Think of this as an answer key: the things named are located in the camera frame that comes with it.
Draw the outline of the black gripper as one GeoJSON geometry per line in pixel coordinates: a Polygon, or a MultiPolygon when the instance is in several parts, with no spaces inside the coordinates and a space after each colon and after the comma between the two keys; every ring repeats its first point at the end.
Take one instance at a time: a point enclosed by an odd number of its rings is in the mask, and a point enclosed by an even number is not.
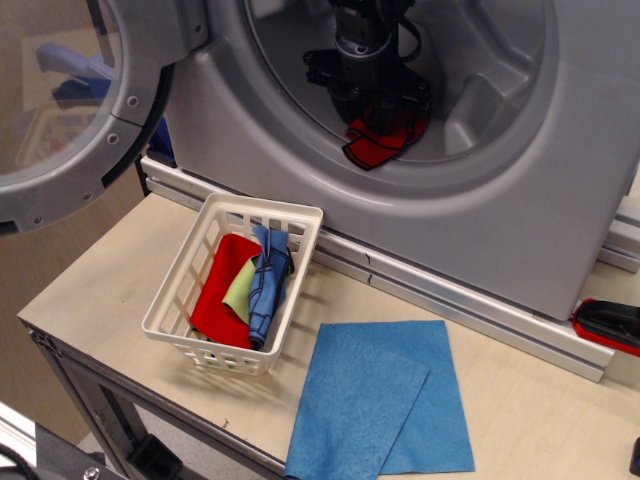
{"type": "Polygon", "coordinates": [[[370,104],[373,130],[388,135],[398,128],[401,106],[426,113],[431,85],[398,55],[392,35],[367,45],[337,36],[334,47],[303,54],[308,82],[326,88],[345,124],[360,119],[370,104]]]}

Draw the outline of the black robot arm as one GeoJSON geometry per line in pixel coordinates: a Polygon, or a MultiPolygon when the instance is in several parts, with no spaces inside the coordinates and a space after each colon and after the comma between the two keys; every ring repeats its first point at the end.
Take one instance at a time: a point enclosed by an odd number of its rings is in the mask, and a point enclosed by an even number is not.
{"type": "Polygon", "coordinates": [[[341,119],[388,134],[404,111],[425,115],[431,85],[408,66],[422,50],[413,1],[332,1],[334,47],[303,55],[306,80],[327,89],[341,119]]]}

